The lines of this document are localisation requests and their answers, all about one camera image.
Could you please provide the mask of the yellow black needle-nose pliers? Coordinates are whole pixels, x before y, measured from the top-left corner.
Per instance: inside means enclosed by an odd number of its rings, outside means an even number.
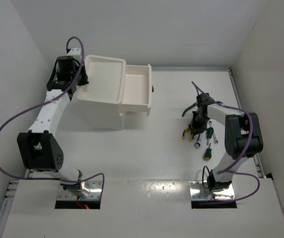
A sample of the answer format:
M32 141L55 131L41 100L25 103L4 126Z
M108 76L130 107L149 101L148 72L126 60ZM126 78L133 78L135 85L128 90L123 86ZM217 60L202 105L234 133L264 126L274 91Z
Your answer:
M182 133L182 140L184 140L185 138L186 138L186 135L187 135L187 133L189 133L189 128L190 127L192 127L191 125L188 125L185 129L184 129L184 131L183 131L183 133Z

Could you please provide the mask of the green handled screwdriver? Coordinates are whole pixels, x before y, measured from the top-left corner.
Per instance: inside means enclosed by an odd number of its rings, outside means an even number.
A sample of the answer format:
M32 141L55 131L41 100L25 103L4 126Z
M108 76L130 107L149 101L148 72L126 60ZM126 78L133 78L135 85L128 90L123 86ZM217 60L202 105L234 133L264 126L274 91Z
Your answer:
M210 144L210 140L211 138L213 137L213 134L214 134L214 129L212 126L209 126L207 128L207 132L206 132L206 139L207 139L207 143L206 145L208 146Z

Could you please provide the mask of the white drawer cabinet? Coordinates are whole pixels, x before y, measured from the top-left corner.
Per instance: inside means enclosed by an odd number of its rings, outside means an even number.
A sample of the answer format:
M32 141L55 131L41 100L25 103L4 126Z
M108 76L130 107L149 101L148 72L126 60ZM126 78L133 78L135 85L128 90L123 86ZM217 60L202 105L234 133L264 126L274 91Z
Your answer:
M84 63L89 84L77 88L58 128L65 131L125 129L126 116L120 107L126 61L88 55Z

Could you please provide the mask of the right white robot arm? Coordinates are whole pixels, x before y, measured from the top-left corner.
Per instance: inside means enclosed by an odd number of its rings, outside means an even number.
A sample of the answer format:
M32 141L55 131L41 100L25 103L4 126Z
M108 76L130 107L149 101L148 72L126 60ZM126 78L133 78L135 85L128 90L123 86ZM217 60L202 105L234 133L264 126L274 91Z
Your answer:
M208 121L215 120L225 127L225 154L218 165L209 172L209 191L227 189L239 167L248 158L263 150L263 138L256 113L248 113L213 100L201 93L196 97L197 110L186 130L192 137L208 130Z

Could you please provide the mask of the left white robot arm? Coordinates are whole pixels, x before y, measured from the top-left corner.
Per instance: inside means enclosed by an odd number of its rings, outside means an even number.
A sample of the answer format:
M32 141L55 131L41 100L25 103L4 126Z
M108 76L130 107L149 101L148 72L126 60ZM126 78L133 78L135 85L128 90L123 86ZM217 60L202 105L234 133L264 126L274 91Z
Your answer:
M18 135L17 143L26 169L59 179L64 190L78 199L85 199L90 193L89 185L81 181L79 170L65 162L63 150L55 138L63 111L77 86L88 84L81 58L81 49L72 48L56 59L47 83L45 105L27 132Z

